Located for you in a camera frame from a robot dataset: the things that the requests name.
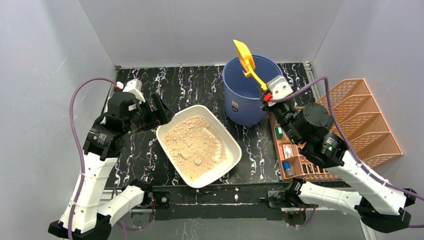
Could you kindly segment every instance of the marble tabletop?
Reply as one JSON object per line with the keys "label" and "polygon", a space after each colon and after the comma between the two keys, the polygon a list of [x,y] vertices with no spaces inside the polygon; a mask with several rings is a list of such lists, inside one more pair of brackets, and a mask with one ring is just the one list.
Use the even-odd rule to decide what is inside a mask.
{"label": "marble tabletop", "polygon": [[[302,63],[279,64],[294,91],[308,83]],[[157,92],[163,102],[177,113],[193,105],[206,106],[225,126],[241,147],[240,162],[214,184],[252,184],[280,182],[270,121],[268,117],[251,128],[232,122],[225,114],[224,83],[220,66],[123,68],[116,80],[126,83],[138,78],[142,93],[149,99]],[[311,90],[295,99],[296,106],[314,102]],[[134,133],[127,140],[106,183],[106,188],[121,188],[134,179],[153,186],[185,185],[156,139],[155,130]]]}

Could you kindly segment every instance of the orange basket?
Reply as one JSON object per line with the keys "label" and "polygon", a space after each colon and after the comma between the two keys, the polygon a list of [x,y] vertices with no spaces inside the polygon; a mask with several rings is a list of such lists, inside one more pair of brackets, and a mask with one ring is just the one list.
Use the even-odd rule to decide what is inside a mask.
{"label": "orange basket", "polygon": [[[364,79],[343,80],[333,87],[329,94],[335,119],[365,164],[376,168],[403,154]],[[326,96],[316,102],[328,110]],[[298,147],[302,146],[291,144],[285,135],[277,139],[274,129],[278,124],[273,116],[270,116],[270,122],[283,181],[291,178],[308,181],[339,179],[336,175],[312,164],[303,155],[299,155]],[[334,125],[330,131],[341,137]],[[286,161],[290,164],[294,176],[286,176],[283,169],[283,162]]]}

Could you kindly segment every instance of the yellow scoop handle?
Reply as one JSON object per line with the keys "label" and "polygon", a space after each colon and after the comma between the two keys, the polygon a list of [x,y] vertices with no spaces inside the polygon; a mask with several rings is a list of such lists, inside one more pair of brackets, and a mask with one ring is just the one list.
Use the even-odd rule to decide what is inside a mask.
{"label": "yellow scoop handle", "polygon": [[246,78],[253,77],[256,82],[260,85],[260,88],[265,92],[268,90],[267,84],[262,81],[255,73],[255,62],[248,46],[241,41],[233,40],[235,47],[237,48],[238,59],[244,68],[244,76]]}

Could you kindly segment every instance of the clump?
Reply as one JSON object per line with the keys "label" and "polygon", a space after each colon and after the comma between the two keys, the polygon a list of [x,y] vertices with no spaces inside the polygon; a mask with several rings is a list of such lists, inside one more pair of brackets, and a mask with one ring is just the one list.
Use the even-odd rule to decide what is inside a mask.
{"label": "clump", "polygon": [[192,181],[227,159],[222,139],[203,116],[191,117],[170,129],[163,136],[163,144]]}

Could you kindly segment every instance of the white tray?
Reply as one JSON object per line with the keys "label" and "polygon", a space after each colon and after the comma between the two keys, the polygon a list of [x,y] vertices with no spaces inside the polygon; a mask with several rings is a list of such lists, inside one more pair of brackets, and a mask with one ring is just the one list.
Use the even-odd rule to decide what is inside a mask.
{"label": "white tray", "polygon": [[[178,165],[175,163],[173,157],[171,156],[170,152],[162,142],[162,138],[164,137],[164,134],[166,132],[168,132],[170,129],[172,129],[179,123],[194,116],[202,116],[208,120],[208,122],[212,125],[212,127],[221,137],[222,142],[225,145],[227,157],[226,160],[222,161],[216,167],[204,173],[195,181],[190,180],[186,175],[181,172],[181,170],[178,168]],[[217,117],[215,117],[214,114],[212,114],[212,112],[209,111],[209,109],[203,105],[194,105],[175,114],[171,122],[165,125],[161,125],[157,128],[156,137],[163,150],[165,151],[166,155],[168,156],[169,160],[177,170],[178,174],[181,176],[181,178],[185,181],[187,185],[196,189],[203,188],[204,186],[218,180],[220,177],[222,177],[224,174],[228,173],[228,171],[234,168],[234,166],[239,163],[240,158],[242,157],[242,150],[240,149],[240,146],[237,144],[231,134],[227,131],[224,125],[222,125],[222,123],[217,119]]]}

